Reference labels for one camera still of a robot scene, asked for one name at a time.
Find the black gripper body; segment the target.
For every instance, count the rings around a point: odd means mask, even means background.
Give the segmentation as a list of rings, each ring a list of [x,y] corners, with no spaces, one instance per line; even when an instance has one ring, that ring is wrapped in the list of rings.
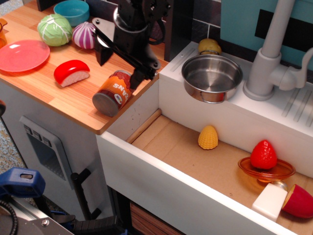
[[[113,13],[113,22],[94,18],[92,23],[95,26],[94,39],[98,36],[134,70],[147,70],[154,79],[160,62],[150,48],[150,25],[145,22],[142,11],[117,7]]]

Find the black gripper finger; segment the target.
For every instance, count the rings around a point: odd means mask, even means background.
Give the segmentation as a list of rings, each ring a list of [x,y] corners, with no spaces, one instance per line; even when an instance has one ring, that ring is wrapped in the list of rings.
[[[136,68],[130,78],[130,89],[136,90],[143,80],[153,79],[153,74],[147,70]]]
[[[96,59],[100,66],[103,66],[113,55],[113,49],[109,47],[101,38],[95,37]]]

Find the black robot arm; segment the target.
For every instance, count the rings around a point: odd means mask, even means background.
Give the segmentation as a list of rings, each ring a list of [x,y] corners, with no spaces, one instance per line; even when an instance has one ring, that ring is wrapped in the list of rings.
[[[155,24],[165,33],[162,18],[168,15],[170,8],[166,0],[121,0],[113,13],[112,35],[109,35],[104,19],[94,18],[94,49],[99,65],[104,65],[113,54],[117,54],[133,66],[132,90],[143,80],[154,79],[161,64],[151,46],[162,43],[164,38],[151,41],[150,37]]]

